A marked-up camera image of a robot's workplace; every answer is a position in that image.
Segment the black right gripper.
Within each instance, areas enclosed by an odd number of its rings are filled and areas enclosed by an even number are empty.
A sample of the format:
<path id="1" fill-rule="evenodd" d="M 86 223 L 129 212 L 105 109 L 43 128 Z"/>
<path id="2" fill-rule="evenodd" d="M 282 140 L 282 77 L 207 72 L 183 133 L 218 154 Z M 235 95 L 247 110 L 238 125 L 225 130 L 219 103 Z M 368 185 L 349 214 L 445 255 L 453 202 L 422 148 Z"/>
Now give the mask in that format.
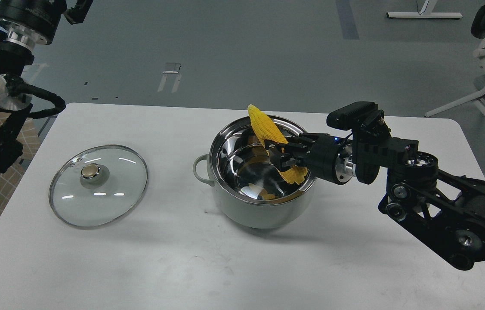
<path id="1" fill-rule="evenodd" d="M 346 139 L 341 137 L 300 133 L 265 139 L 265 149 L 278 171 L 306 167 L 315 177 L 337 185 L 344 185 L 353 177 L 346 171 L 351 151 L 346 151 Z"/>

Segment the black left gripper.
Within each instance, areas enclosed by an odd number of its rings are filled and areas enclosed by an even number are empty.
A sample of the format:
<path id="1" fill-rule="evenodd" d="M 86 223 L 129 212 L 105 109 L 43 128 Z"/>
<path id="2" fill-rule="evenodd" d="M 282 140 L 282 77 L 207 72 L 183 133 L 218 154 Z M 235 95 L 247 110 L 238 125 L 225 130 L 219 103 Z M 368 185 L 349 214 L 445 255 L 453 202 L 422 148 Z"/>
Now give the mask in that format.
<path id="1" fill-rule="evenodd" d="M 24 45 L 50 45 L 61 16 L 70 24 L 81 24 L 93 0 L 77 0 L 67 9 L 65 0 L 1 0 L 0 26 L 7 30 L 10 40 Z"/>

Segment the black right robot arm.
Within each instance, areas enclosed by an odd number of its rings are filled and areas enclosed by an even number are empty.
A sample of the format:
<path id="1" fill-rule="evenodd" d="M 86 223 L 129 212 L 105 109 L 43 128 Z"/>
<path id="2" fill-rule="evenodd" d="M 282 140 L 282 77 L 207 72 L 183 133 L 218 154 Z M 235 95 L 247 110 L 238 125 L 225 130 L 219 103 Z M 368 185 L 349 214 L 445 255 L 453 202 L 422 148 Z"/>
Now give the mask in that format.
<path id="1" fill-rule="evenodd" d="M 300 133 L 287 143 L 265 139 L 272 164 L 280 171 L 306 167 L 338 185 L 351 178 L 371 184 L 385 167 L 380 212 L 456 269 L 485 262 L 484 180 L 442 171 L 434 155 L 419 151 L 418 141 L 392 137 L 384 112 L 372 102 L 331 112 L 327 125 L 351 134 Z"/>

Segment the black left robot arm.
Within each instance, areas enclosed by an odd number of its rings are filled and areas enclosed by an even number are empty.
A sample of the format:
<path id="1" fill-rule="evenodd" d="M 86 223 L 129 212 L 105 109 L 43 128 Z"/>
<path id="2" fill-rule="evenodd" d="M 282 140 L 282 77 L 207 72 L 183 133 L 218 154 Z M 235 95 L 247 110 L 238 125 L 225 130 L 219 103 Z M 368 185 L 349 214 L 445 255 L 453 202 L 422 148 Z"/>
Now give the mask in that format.
<path id="1" fill-rule="evenodd" d="M 66 107 L 60 96 L 21 77 L 34 61 L 34 47 L 52 43 L 62 16 L 70 24 L 83 23 L 92 3 L 79 0 L 68 8 L 64 0 L 0 1 L 0 174 L 23 153 L 17 138 L 26 120 L 53 116 Z"/>

